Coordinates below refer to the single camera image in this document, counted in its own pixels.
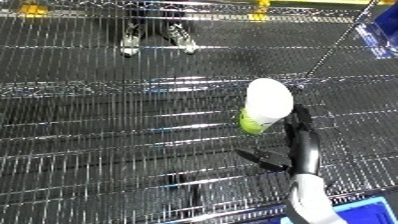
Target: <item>metal wire rack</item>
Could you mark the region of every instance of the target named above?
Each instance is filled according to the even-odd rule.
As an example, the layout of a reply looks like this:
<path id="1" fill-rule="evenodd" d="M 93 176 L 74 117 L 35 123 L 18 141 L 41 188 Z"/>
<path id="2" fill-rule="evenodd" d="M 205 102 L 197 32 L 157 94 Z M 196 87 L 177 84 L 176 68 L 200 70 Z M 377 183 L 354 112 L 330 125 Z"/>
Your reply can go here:
<path id="1" fill-rule="evenodd" d="M 21 2 L 0 1 L 1 224 L 281 214 L 288 176 L 234 153 L 287 151 L 280 125 L 252 137 L 235 124 L 258 77 L 310 108 L 335 203 L 396 187 L 398 64 L 375 59 L 354 29 L 377 1 L 271 7 L 260 21 L 250 3 L 183 3 L 179 19 L 200 48 L 191 56 L 156 35 L 175 19 L 161 16 L 165 2 L 39 3 L 48 12 L 30 18 Z M 132 6 L 150 12 L 149 34 L 127 59 L 119 41 Z"/>

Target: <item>yellow object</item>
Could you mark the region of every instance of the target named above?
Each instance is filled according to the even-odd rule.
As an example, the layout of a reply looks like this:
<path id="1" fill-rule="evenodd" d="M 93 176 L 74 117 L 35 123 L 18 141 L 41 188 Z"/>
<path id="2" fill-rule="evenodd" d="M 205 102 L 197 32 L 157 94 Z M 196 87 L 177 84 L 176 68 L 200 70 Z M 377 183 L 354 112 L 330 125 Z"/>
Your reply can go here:
<path id="1" fill-rule="evenodd" d="M 38 5 L 35 0 L 25 0 L 18 12 L 27 18 L 45 17 L 48 14 L 48 7 Z"/>
<path id="2" fill-rule="evenodd" d="M 259 135 L 268 128 L 267 125 L 261 125 L 250 118 L 246 109 L 241 110 L 238 119 L 238 123 L 243 131 L 252 135 Z"/>
<path id="3" fill-rule="evenodd" d="M 381 0 L 379 4 L 392 5 L 396 0 Z M 335 4 L 368 4 L 369 0 L 273 0 L 273 2 L 309 2 Z"/>
<path id="4" fill-rule="evenodd" d="M 252 14 L 249 14 L 250 21 L 264 22 L 267 19 L 266 12 L 270 6 L 270 0 L 258 0 L 257 5 L 259 8 Z"/>

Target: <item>wire grid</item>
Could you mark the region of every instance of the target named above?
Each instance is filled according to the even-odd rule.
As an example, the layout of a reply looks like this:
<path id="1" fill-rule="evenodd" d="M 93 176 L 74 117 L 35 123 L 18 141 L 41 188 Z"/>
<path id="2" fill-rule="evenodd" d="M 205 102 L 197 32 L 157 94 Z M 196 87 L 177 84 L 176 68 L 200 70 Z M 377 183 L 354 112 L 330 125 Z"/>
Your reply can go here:
<path id="1" fill-rule="evenodd" d="M 234 153 L 286 153 L 281 124 L 246 136 L 235 116 L 247 84 L 300 89 L 336 203 L 397 183 L 395 59 L 376 60 L 352 32 L 355 10 L 186 3 L 200 51 L 157 34 L 163 3 L 146 3 L 139 55 L 123 58 L 126 4 L 48 1 L 43 18 L 0 17 L 0 223 L 239 222 L 283 212 L 288 176 Z M 325 64 L 309 73 L 333 49 Z"/>

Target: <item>sneaker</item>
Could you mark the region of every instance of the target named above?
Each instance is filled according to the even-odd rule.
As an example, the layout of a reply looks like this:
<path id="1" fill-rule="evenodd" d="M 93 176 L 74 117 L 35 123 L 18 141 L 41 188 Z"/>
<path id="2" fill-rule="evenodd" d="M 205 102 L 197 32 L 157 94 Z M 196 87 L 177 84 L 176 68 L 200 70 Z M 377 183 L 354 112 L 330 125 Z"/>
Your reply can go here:
<path id="1" fill-rule="evenodd" d="M 186 54 L 194 54 L 198 48 L 191 35 L 182 28 L 181 24 L 169 26 L 165 37 L 173 44 L 181 47 Z"/>
<path id="2" fill-rule="evenodd" d="M 120 52 L 125 57 L 131 57 L 139 52 L 140 41 L 142 37 L 140 25 L 129 23 L 123 38 L 120 41 Z"/>

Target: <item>person's foot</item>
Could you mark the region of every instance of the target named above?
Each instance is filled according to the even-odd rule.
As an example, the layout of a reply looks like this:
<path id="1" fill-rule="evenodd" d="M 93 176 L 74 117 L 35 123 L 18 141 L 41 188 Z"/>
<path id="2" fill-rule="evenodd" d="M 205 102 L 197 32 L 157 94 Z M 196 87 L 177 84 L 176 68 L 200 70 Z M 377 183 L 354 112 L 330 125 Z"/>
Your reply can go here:
<path id="1" fill-rule="evenodd" d="M 129 23 L 120 41 L 120 52 L 125 57 L 131 57 L 139 52 L 142 30 L 140 25 Z"/>
<path id="2" fill-rule="evenodd" d="M 186 54 L 194 54 L 198 48 L 191 35 L 184 30 L 181 24 L 168 26 L 165 38 L 180 47 Z"/>

